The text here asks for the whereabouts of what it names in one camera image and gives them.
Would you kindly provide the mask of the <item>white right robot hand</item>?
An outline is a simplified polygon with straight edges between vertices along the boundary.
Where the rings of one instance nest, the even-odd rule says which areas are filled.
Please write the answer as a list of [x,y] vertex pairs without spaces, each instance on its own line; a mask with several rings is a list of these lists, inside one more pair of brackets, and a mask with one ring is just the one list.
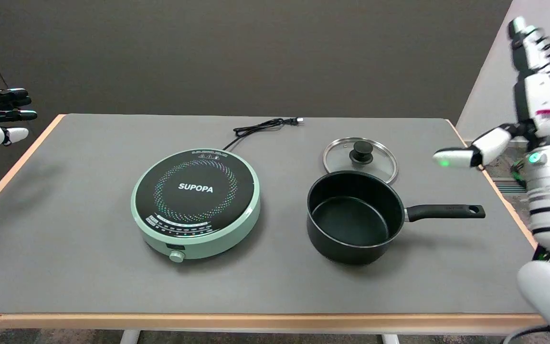
[[512,139],[537,143],[550,137],[550,36],[523,17],[509,22],[511,59],[517,70],[513,87],[517,121],[504,123],[477,137],[465,148],[443,148],[433,159],[440,166],[477,168],[491,163]]

